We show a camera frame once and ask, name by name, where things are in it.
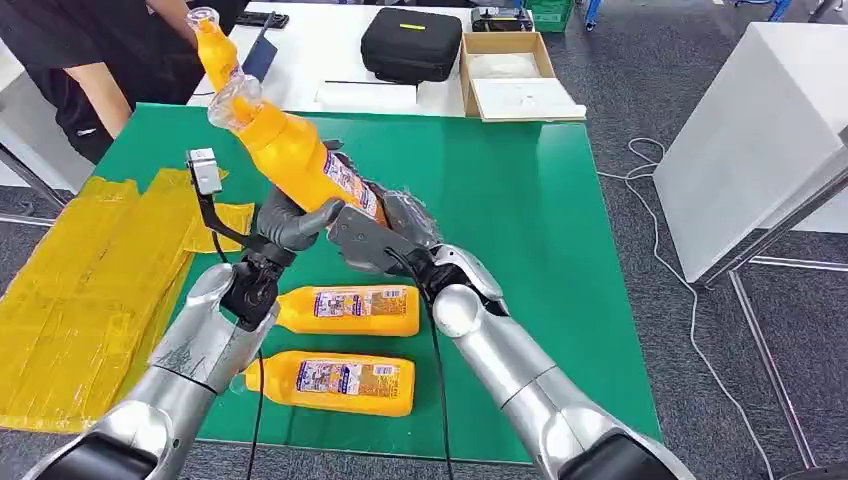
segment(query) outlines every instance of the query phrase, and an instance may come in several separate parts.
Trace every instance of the bottle cap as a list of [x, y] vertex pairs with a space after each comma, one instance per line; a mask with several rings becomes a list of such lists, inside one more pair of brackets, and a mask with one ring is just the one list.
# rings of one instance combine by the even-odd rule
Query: bottle cap
[[221, 20], [218, 11], [211, 7], [193, 8], [186, 15], [186, 21], [194, 31], [209, 32]]
[[262, 108], [262, 85], [252, 75], [234, 75], [209, 102], [206, 116], [218, 128], [241, 131]]

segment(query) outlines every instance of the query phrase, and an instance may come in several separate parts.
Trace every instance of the plastic bottle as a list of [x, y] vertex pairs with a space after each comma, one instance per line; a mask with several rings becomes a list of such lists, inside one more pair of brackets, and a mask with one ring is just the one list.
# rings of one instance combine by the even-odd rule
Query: plastic bottle
[[418, 289], [408, 285], [301, 287], [281, 295], [278, 302], [277, 325], [295, 333], [418, 333]]
[[216, 92], [224, 88], [231, 77], [241, 74], [238, 50], [224, 35], [219, 20], [218, 12], [210, 7], [194, 8], [186, 17], [197, 36], [197, 56]]
[[262, 175], [307, 212], [341, 198], [387, 225], [383, 207], [365, 182], [327, 150], [307, 120], [262, 100], [250, 75], [230, 79], [209, 105], [209, 121], [241, 140]]
[[[281, 352], [264, 360], [265, 397], [282, 405], [402, 417], [412, 410], [415, 364], [400, 358]], [[259, 361], [244, 371], [259, 391]]]

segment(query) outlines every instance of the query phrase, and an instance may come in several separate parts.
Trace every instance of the black cable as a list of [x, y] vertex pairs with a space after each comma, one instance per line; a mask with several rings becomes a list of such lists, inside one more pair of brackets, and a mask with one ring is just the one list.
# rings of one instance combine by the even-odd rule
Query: black cable
[[259, 422], [262, 419], [262, 399], [265, 398], [265, 359], [262, 357], [262, 349], [259, 354], [259, 406], [256, 407], [256, 424], [253, 426], [253, 441], [250, 442], [250, 460], [247, 462], [247, 477], [253, 473], [253, 458], [256, 456], [256, 441], [259, 438]]
[[418, 287], [418, 292], [424, 299], [424, 308], [427, 310], [427, 317], [430, 319], [430, 334], [433, 336], [433, 353], [436, 357], [436, 377], [439, 381], [439, 390], [441, 390], [442, 442], [445, 447], [445, 463], [448, 467], [448, 479], [453, 480], [453, 464], [450, 459], [450, 435], [448, 432], [448, 399], [445, 394], [445, 374], [444, 368], [442, 367], [442, 353], [439, 350], [439, 338], [436, 334], [436, 320], [433, 318], [433, 307], [430, 295], [427, 293], [427, 290], [424, 289], [424, 285], [421, 284], [418, 274], [415, 273], [415, 269], [412, 268], [412, 264], [410, 264], [407, 259], [397, 253], [392, 247], [386, 247], [386, 254], [397, 260], [404, 270], [409, 272], [412, 276], [412, 280], [415, 281], [415, 286]]
[[224, 249], [221, 248], [221, 242], [218, 241], [218, 233], [212, 232], [212, 244], [215, 245], [215, 251], [218, 252], [218, 256], [221, 257], [221, 261], [223, 263], [230, 263], [227, 259], [227, 256], [224, 255]]
[[[224, 263], [230, 263], [227, 256], [224, 255], [224, 249], [221, 248], [221, 242], [218, 241], [218, 233], [212, 232], [212, 243], [215, 245], [215, 251], [221, 257]], [[250, 480], [253, 474], [253, 460], [256, 457], [256, 442], [259, 440], [259, 424], [262, 420], [262, 400], [265, 398], [265, 358], [262, 356], [262, 348], [257, 350], [259, 356], [259, 406], [256, 407], [256, 423], [253, 425], [253, 440], [250, 442], [250, 459], [247, 461], [247, 476], [246, 480]]]

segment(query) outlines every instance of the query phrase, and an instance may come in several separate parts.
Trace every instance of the green mat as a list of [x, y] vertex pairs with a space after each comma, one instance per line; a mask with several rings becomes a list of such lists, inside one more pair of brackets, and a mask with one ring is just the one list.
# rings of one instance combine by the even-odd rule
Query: green mat
[[[135, 179], [143, 191], [159, 168], [182, 168], [185, 150], [212, 147], [229, 170], [222, 202], [261, 202], [268, 182], [229, 132], [202, 108], [140, 105], [95, 175]], [[659, 439], [639, 342], [581, 123], [483, 124], [476, 119], [306, 115], [325, 139], [340, 138], [360, 172], [408, 188], [445, 238], [479, 257], [503, 286], [511, 313], [601, 406]], [[197, 255], [183, 295], [216, 262]], [[280, 280], [304, 285], [395, 282], [349, 270], [321, 238]], [[182, 296], [178, 309], [182, 305]], [[446, 338], [441, 338], [453, 456], [527, 462], [518, 438]], [[259, 441], [383, 454], [442, 456], [441, 416], [429, 324], [411, 338], [294, 335], [274, 327], [266, 356], [284, 350], [369, 353], [416, 364], [415, 405], [403, 418], [289, 408], [266, 401]], [[250, 441], [257, 394], [229, 391], [200, 432]]]

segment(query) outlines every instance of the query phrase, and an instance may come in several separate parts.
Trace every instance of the cardboard box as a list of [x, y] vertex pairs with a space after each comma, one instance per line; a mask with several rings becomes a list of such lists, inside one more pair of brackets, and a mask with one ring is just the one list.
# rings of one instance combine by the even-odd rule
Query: cardboard box
[[[504, 53], [532, 53], [541, 78], [482, 81], [471, 78], [470, 55]], [[484, 122], [585, 120], [586, 118], [586, 108], [576, 105], [562, 84], [556, 80], [548, 49], [545, 48], [542, 35], [538, 32], [463, 33], [459, 78], [466, 117], [481, 117]], [[485, 92], [480, 90], [484, 82]], [[535, 96], [532, 102], [534, 105], [525, 108], [526, 102], [522, 100], [526, 98], [522, 99], [521, 95], [527, 98]], [[508, 114], [508, 105], [494, 105], [499, 98], [503, 99], [500, 103], [512, 99], [513, 107], [515, 107], [514, 115]], [[483, 115], [481, 115], [481, 104], [484, 106]], [[486, 114], [495, 111], [497, 111], [496, 115]]]

